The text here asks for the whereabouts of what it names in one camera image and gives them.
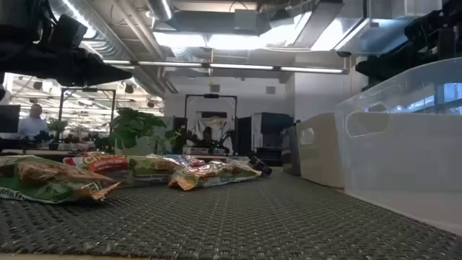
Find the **dark grey plastic bin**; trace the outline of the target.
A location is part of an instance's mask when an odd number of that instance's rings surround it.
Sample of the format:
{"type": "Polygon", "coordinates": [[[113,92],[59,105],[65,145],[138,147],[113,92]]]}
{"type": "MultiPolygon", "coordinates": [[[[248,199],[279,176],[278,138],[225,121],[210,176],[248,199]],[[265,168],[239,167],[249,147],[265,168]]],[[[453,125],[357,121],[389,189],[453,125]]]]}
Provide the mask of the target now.
{"type": "Polygon", "coordinates": [[[295,125],[282,131],[282,168],[285,173],[300,176],[300,156],[295,125]]]}

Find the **grey woven placemat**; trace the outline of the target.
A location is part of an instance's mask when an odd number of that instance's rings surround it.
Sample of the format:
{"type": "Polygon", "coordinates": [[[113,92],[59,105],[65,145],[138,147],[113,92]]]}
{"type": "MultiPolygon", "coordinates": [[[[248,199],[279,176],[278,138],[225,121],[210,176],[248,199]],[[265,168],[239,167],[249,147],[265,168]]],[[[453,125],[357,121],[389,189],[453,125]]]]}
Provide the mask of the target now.
{"type": "Polygon", "coordinates": [[[285,173],[105,201],[0,200],[0,259],[462,260],[462,237],[285,173]]]}

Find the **black metal station frame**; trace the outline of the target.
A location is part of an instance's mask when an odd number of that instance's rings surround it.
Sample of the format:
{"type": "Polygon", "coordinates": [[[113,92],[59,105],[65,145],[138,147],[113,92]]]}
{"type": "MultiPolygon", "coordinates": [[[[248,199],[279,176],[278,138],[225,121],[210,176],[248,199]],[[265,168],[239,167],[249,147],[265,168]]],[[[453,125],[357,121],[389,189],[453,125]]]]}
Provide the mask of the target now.
{"type": "Polygon", "coordinates": [[[208,93],[208,94],[186,94],[185,95],[185,100],[184,100],[184,118],[187,118],[187,112],[188,112],[188,99],[189,97],[202,97],[206,99],[220,99],[220,98],[233,98],[235,100],[234,104],[234,134],[231,137],[232,140],[232,149],[233,149],[233,154],[237,154],[236,146],[237,146],[237,141],[238,137],[236,134],[236,131],[238,130],[238,124],[237,124],[237,101],[238,98],[236,95],[219,95],[219,94],[214,94],[214,93],[208,93]]]}
{"type": "Polygon", "coordinates": [[[116,108],[116,90],[105,90],[101,89],[98,87],[63,87],[61,89],[61,95],[60,95],[60,103],[59,103],[59,108],[58,108],[58,121],[62,121],[62,114],[63,114],[63,109],[64,109],[64,101],[67,100],[68,98],[72,98],[73,94],[76,91],[81,91],[81,92],[111,92],[112,97],[109,98],[111,101],[111,114],[110,114],[110,120],[108,122],[109,125],[109,133],[113,131],[113,127],[111,126],[111,121],[114,119],[115,115],[115,108],[116,108]]]}

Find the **person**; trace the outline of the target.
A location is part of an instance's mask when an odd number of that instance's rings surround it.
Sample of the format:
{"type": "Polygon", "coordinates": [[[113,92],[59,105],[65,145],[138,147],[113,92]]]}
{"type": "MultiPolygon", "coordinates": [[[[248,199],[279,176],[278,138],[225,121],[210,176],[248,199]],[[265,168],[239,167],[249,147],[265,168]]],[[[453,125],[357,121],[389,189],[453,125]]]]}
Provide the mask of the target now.
{"type": "Polygon", "coordinates": [[[202,137],[203,139],[199,141],[199,143],[196,145],[197,147],[210,149],[214,146],[215,141],[212,138],[212,128],[210,126],[207,126],[203,130],[202,137]]]}
{"type": "Polygon", "coordinates": [[[42,131],[48,132],[46,120],[41,118],[42,111],[42,107],[38,104],[31,106],[29,116],[19,121],[18,134],[21,137],[35,137],[42,131]]]}

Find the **black cabinet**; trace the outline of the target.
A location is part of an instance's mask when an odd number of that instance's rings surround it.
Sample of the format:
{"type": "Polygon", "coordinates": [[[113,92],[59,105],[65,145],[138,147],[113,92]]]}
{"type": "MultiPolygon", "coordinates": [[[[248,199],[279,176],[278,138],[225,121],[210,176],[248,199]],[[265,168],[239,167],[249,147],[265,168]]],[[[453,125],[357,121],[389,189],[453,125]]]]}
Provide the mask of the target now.
{"type": "Polygon", "coordinates": [[[252,113],[237,120],[237,154],[254,155],[270,165],[282,162],[282,132],[293,125],[283,113],[252,113]]]}

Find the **clear plastic bin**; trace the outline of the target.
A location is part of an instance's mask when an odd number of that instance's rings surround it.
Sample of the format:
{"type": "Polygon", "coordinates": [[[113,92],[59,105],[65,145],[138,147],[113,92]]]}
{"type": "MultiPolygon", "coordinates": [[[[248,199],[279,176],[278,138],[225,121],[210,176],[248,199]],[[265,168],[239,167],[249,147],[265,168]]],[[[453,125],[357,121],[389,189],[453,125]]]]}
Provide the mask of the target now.
{"type": "Polygon", "coordinates": [[[348,195],[462,235],[462,58],[404,71],[334,115],[348,195]]]}

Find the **purple Chewy granola bar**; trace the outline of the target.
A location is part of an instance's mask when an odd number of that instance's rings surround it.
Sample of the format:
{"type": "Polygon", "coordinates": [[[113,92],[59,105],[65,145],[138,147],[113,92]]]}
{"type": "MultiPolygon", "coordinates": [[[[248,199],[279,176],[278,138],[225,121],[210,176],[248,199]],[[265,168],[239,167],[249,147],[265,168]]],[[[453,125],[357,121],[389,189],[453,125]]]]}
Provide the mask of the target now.
{"type": "Polygon", "coordinates": [[[255,156],[250,157],[248,164],[252,169],[260,171],[265,176],[270,176],[272,174],[272,169],[255,156]]]}

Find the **small potted plant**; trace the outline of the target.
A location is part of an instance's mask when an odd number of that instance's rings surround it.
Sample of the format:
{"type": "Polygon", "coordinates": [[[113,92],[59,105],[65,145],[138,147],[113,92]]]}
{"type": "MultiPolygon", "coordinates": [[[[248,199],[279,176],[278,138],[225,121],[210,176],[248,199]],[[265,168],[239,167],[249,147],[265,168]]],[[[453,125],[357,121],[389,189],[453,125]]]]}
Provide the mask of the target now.
{"type": "Polygon", "coordinates": [[[68,121],[60,121],[51,119],[48,124],[48,130],[50,135],[53,136],[51,143],[49,144],[49,150],[57,150],[59,146],[60,136],[63,134],[65,128],[68,126],[68,121]]]}

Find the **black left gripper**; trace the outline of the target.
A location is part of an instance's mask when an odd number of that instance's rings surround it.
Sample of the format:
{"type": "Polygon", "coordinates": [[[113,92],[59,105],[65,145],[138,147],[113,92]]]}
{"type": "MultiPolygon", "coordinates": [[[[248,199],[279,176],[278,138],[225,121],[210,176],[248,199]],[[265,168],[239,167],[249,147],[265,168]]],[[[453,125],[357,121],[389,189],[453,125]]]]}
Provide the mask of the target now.
{"type": "Polygon", "coordinates": [[[96,54],[81,48],[52,51],[38,45],[27,48],[0,43],[0,73],[54,79],[60,85],[93,86],[132,78],[132,73],[106,64],[96,54]]]}

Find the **blue white snack packet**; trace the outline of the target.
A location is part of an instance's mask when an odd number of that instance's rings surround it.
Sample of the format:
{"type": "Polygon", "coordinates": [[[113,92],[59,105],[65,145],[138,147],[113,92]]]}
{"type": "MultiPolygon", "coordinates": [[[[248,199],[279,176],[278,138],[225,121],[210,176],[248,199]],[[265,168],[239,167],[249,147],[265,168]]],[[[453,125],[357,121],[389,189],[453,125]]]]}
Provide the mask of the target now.
{"type": "Polygon", "coordinates": [[[168,157],[127,157],[127,168],[134,181],[167,183],[172,174],[187,165],[168,157]]]}

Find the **long ceiling light strip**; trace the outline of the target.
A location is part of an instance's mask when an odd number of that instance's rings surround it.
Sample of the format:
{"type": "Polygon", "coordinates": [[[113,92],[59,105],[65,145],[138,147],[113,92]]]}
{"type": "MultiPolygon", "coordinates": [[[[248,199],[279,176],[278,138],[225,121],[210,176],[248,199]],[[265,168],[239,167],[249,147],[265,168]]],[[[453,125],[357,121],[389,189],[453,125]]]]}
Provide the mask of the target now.
{"type": "Polygon", "coordinates": [[[179,61],[135,61],[135,60],[104,60],[106,64],[116,66],[162,66],[175,68],[193,69],[241,69],[265,72],[294,72],[315,74],[346,74],[348,69],[332,69],[322,67],[297,67],[297,66],[270,66],[251,64],[223,64],[223,63],[196,63],[179,61]]]}

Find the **green leafy plant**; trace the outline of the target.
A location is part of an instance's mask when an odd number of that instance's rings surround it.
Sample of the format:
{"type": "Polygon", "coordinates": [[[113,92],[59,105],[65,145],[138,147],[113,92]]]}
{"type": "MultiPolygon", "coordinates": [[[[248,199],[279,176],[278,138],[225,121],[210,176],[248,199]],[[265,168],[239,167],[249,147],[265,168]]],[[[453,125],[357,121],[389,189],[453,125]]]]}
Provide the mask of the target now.
{"type": "Polygon", "coordinates": [[[110,126],[108,137],[116,154],[166,155],[174,153],[182,141],[174,129],[174,117],[156,116],[131,108],[120,108],[110,126]]]}

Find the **black computer monitor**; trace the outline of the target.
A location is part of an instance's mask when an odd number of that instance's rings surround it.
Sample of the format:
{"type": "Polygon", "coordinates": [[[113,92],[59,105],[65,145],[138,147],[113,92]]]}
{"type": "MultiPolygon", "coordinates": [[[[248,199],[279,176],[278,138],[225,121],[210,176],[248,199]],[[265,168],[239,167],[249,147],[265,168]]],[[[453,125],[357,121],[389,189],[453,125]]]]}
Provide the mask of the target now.
{"type": "Polygon", "coordinates": [[[0,133],[17,133],[20,105],[0,105],[0,133]]]}

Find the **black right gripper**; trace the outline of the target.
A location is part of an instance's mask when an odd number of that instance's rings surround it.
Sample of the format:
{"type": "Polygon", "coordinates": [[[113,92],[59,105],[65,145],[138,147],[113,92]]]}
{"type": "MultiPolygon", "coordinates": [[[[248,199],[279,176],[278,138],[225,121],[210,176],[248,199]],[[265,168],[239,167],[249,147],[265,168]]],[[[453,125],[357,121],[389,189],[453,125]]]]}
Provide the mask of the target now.
{"type": "Polygon", "coordinates": [[[441,27],[413,22],[404,30],[406,44],[398,57],[388,54],[369,56],[355,69],[366,77],[385,81],[397,74],[424,64],[462,58],[462,22],[441,27]]]}

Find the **red Chewy granola bar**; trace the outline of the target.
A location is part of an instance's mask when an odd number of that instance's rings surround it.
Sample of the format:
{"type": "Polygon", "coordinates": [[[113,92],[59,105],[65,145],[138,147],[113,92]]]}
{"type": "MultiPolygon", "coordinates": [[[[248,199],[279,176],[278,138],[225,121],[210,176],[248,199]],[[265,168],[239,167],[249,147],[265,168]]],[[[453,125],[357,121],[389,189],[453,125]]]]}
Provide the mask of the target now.
{"type": "Polygon", "coordinates": [[[103,153],[86,154],[75,157],[65,157],[63,163],[100,174],[128,169],[128,160],[125,155],[109,155],[103,153]]]}

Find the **white frosted plastic bin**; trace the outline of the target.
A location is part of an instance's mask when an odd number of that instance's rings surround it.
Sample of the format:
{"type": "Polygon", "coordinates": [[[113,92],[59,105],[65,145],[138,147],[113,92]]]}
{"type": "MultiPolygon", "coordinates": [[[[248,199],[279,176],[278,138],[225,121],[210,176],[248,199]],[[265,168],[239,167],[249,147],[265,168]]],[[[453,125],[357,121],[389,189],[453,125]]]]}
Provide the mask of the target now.
{"type": "Polygon", "coordinates": [[[334,113],[321,113],[297,123],[300,175],[334,189],[344,188],[334,113]]]}

